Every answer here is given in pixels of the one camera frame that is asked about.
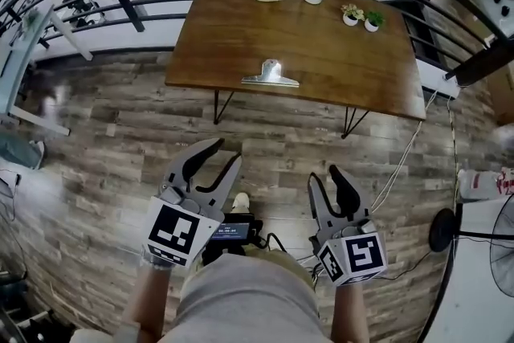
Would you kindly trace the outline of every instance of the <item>white wall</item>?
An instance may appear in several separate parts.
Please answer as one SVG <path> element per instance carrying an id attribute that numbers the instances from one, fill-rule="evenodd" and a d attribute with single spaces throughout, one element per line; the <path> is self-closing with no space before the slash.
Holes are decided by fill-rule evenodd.
<path id="1" fill-rule="evenodd" d="M 464 204 L 461 230 L 491 233 L 505 200 Z M 505 343 L 514 333 L 514 298 L 496 287 L 489 250 L 489 243 L 459 240 L 450 282 L 425 343 Z"/>

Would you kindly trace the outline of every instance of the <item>wooden floor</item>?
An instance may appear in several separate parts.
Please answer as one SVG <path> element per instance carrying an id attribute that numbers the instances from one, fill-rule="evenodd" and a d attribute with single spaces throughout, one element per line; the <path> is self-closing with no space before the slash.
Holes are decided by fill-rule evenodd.
<path id="1" fill-rule="evenodd" d="M 25 252 L 31 290 L 47 306 L 84 327 L 113 332 L 134 283 L 139 262 L 138 229 L 149 197 L 173 155 L 195 141 L 224 137 L 224 150 L 203 170 L 212 179 L 234 152 L 243 167 L 230 199 L 240 191 L 297 257 L 310 255 L 316 231 L 307 196 L 308 175 L 326 181 L 331 163 L 354 174 L 376 196 L 399 162 L 417 122 L 370 113 L 341 140 L 344 109 L 288 98 L 235 94 L 214 126 L 214 93 L 167 88 L 167 54 L 140 53 L 61 59 L 38 71 L 24 108 L 71 128 L 64 137 L 24 124 L 19 132 L 44 139 L 43 168 L 22 174 L 12 223 Z M 507 153 L 494 133 L 485 84 L 462 91 L 451 103 L 460 165 L 499 169 Z M 428 251 L 431 219 L 452 207 L 455 164 L 447 101 L 438 98 L 386 203 L 376 213 L 384 234 L 390 273 L 412 267 Z M 6 238 L 11 260 L 19 250 Z M 414 342 L 434 303 L 446 254 L 429 255 L 396 281 L 365 286 L 372 341 Z M 167 320 L 173 319 L 183 272 L 173 275 Z M 334 288 L 322 277 L 316 292 L 329 328 Z"/>

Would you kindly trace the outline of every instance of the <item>white table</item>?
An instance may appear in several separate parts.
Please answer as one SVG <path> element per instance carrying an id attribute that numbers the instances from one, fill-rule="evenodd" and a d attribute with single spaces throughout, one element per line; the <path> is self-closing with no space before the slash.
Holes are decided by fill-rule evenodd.
<path id="1" fill-rule="evenodd" d="M 55 14 L 53 5 L 43 12 L 40 11 L 40 15 L 36 18 L 30 30 L 24 36 L 22 35 L 21 38 L 14 41 L 9 58 L 3 68 L 2 75 L 0 76 L 0 117 L 6 120 L 8 117 L 7 115 L 10 114 L 11 116 L 19 117 L 20 119 L 30 121 L 35 125 L 68 136 L 70 134 L 70 129 L 57 125 L 48 119 L 29 113 L 14 104 L 20 84 L 22 83 L 23 75 L 31 61 L 31 53 L 37 45 L 39 38 L 44 32 L 49 21 L 54 24 L 55 28 L 63 34 L 68 42 L 70 42 L 86 60 L 91 60 L 93 58 L 89 50 L 79 45 L 69 26 L 64 23 L 57 14 Z M 20 24 L 21 23 L 12 26 L 6 33 L 4 33 L 0 39 L 4 45 L 13 38 L 14 33 Z"/>

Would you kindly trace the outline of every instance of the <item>person's arm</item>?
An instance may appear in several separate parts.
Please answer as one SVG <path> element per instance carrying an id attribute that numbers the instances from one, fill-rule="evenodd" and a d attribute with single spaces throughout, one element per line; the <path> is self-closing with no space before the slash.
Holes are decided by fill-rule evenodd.
<path id="1" fill-rule="evenodd" d="M 334 343 L 369 343 L 361 284 L 337 288 L 330 338 Z"/>
<path id="2" fill-rule="evenodd" d="M 147 263 L 139 270 L 136 285 L 121 317 L 122 321 L 140 325 L 137 343 L 156 343 L 162 337 L 170 273 L 171 267 L 161 270 Z"/>

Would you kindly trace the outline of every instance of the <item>shoe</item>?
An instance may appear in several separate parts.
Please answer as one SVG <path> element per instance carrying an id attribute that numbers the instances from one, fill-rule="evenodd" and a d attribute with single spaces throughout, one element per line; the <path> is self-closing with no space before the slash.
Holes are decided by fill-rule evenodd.
<path id="1" fill-rule="evenodd" d="M 43 161 L 43 157 L 45 155 L 45 144 L 42 141 L 38 141 L 35 143 L 35 145 L 41 153 L 41 157 L 39 158 L 38 164 L 34 168 L 34 170 L 37 170 L 41 167 L 41 162 Z"/>
<path id="2" fill-rule="evenodd" d="M 250 212 L 250 198 L 246 193 L 238 193 L 234 199 L 234 203 L 232 203 L 232 210 L 234 209 L 246 209 L 244 212 L 239 213 L 249 213 Z"/>

